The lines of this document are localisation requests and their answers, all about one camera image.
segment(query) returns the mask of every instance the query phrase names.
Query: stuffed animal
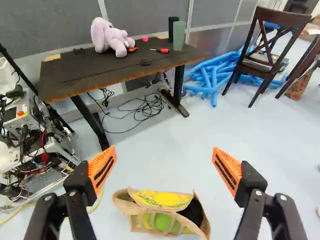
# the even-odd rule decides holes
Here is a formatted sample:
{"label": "stuffed animal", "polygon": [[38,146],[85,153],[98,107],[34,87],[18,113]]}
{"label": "stuffed animal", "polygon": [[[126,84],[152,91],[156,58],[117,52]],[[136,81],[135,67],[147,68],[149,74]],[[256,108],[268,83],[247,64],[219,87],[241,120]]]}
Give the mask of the stuffed animal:
{"label": "stuffed animal", "polygon": [[103,53],[110,47],[115,50],[117,58],[127,56],[127,48],[133,48],[136,44],[125,30],[114,28],[111,22],[102,17],[92,21],[91,39],[97,53]]}

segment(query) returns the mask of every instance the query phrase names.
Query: black cylinder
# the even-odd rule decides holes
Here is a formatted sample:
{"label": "black cylinder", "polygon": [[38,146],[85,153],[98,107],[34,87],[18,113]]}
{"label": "black cylinder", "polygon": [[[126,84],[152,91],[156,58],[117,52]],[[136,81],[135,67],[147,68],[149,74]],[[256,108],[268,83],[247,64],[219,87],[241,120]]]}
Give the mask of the black cylinder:
{"label": "black cylinder", "polygon": [[174,22],[179,21],[177,16],[169,17],[169,43],[174,42]]}

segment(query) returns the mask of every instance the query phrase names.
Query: red screwdriver handle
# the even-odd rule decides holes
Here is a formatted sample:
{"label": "red screwdriver handle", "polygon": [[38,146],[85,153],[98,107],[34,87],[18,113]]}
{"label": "red screwdriver handle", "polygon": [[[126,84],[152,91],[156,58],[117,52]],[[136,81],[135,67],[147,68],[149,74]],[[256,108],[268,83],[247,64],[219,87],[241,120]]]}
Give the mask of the red screwdriver handle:
{"label": "red screwdriver handle", "polygon": [[169,49],[168,48],[161,48],[159,51],[160,51],[160,53],[163,53],[163,54],[168,54],[169,53]]}

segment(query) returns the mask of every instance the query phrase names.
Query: wooden desk top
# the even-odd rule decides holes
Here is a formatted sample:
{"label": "wooden desk top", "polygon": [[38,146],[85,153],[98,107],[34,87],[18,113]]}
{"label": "wooden desk top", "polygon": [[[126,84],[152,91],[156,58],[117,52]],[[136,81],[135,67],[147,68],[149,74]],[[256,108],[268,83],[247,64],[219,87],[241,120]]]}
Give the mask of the wooden desk top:
{"label": "wooden desk top", "polygon": [[[78,52],[65,52],[60,58],[41,63],[39,97],[46,103],[76,96],[120,82],[161,72],[166,69],[204,59],[208,53],[185,44],[182,51],[173,51],[167,39],[149,38],[148,42],[136,41],[139,51],[117,58],[110,49],[99,54],[95,49],[86,48]],[[170,49],[162,54],[150,49]],[[151,65],[140,65],[141,59]]]}

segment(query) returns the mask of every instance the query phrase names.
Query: paper bag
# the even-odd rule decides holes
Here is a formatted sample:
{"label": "paper bag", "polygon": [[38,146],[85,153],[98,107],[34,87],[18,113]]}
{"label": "paper bag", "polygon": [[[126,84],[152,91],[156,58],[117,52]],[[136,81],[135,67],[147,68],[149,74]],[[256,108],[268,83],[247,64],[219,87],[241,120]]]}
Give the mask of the paper bag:
{"label": "paper bag", "polygon": [[154,236],[198,234],[203,240],[210,239],[210,224],[195,192],[159,192],[128,187],[115,192],[112,202],[128,215],[132,232]]}
{"label": "paper bag", "polygon": [[300,78],[294,81],[294,83],[284,92],[284,95],[296,101],[300,100],[314,71],[315,68],[310,68],[306,71]]}

